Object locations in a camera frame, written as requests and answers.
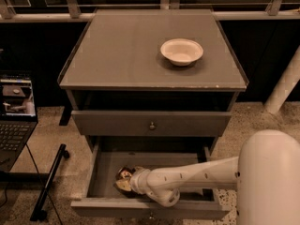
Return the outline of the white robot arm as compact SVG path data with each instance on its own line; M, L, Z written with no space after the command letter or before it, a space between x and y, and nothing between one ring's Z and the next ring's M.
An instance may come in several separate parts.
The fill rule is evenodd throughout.
M273 129L254 133L237 157L158 168L122 169L116 186L176 205L181 188L237 188L236 225L300 225L300 144Z

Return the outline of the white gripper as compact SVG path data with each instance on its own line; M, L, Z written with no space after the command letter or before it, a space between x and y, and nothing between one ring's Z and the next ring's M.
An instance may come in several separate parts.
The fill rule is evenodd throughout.
M126 173L132 174L130 181L118 180L115 182L117 187L125 192L134 191L138 194L148 194L150 188L147 185L147 176L150 173L149 169L145 169L142 166L135 166L133 168L126 168Z

